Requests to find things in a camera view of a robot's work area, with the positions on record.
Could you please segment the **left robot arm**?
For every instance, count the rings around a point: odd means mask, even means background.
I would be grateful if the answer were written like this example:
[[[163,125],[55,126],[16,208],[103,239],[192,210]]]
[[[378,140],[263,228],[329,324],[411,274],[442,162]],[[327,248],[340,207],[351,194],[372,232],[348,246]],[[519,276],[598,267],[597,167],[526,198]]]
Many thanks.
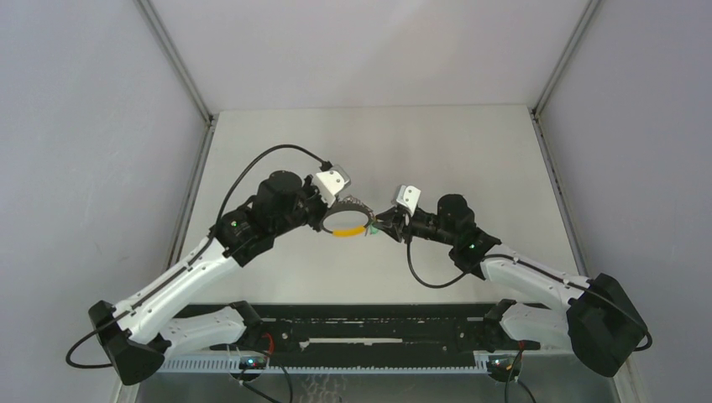
[[[167,359],[218,344],[256,348],[263,337],[248,304],[204,315],[178,313],[209,285],[273,248],[289,231],[319,230],[328,210],[350,184],[338,167],[301,179],[278,170],[259,183],[246,203],[223,214],[184,259],[130,297],[99,301],[88,312],[97,339],[124,385],[156,373]]]

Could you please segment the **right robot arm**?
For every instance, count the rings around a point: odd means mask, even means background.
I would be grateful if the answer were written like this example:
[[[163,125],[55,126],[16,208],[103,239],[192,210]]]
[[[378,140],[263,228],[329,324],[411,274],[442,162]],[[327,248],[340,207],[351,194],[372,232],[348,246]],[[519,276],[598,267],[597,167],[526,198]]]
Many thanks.
[[[419,191],[402,187],[374,226],[398,243],[416,238],[450,246],[449,258],[463,275],[516,290],[534,306],[504,299],[486,317],[486,341],[506,349],[515,341],[573,353],[596,374],[613,377],[626,360],[652,347],[647,324],[615,278],[571,275],[518,254],[485,232],[460,194],[446,194],[435,212],[417,203]]]

